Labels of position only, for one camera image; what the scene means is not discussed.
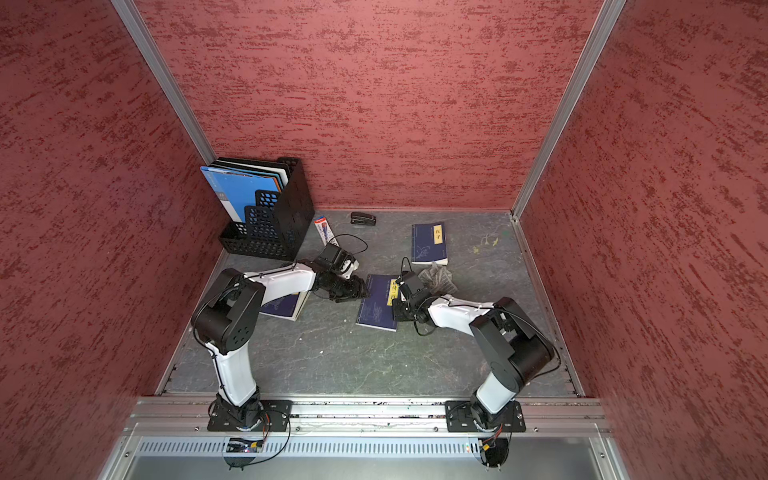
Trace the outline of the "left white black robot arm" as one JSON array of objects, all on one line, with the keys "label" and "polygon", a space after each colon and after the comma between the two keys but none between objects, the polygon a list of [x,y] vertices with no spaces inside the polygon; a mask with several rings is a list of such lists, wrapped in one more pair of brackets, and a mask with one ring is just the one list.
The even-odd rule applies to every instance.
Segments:
[{"label": "left white black robot arm", "polygon": [[258,316],[266,303],[317,290],[336,303],[367,296],[360,277],[313,263],[250,273],[228,268],[215,278],[190,321],[193,337],[211,355],[218,382],[209,411],[210,431],[268,428],[268,413],[248,354]]}]

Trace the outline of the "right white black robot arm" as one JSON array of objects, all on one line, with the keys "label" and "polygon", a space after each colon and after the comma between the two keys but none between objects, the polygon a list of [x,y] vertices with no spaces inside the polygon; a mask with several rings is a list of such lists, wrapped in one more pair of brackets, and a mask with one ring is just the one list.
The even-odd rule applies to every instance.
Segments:
[{"label": "right white black robot arm", "polygon": [[396,284],[396,320],[413,323],[421,336],[449,329],[471,336],[478,345],[490,372],[461,407],[480,431],[499,429],[517,395],[560,359],[553,342],[509,297],[482,303],[433,293],[415,272],[406,270]]}]

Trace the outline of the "grey striped wiping cloth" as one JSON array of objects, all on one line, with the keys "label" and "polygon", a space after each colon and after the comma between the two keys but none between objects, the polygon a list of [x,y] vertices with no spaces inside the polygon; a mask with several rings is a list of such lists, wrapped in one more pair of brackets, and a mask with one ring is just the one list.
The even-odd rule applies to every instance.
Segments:
[{"label": "grey striped wiping cloth", "polygon": [[446,265],[433,262],[419,272],[418,278],[432,295],[454,294],[458,291],[453,282],[453,275]]}]

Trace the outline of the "navy book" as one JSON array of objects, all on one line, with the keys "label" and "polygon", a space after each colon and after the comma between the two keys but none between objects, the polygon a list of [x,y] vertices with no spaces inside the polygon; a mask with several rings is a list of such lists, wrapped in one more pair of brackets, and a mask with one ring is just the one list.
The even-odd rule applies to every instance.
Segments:
[{"label": "navy book", "polygon": [[277,298],[265,303],[260,310],[261,315],[296,321],[306,304],[308,292],[300,292]]},{"label": "navy book", "polygon": [[417,265],[448,264],[445,226],[443,222],[412,226],[411,262]]},{"label": "navy book", "polygon": [[399,287],[394,275],[372,274],[367,278],[367,297],[361,302],[356,324],[388,332],[397,330],[393,302],[398,298]]}]

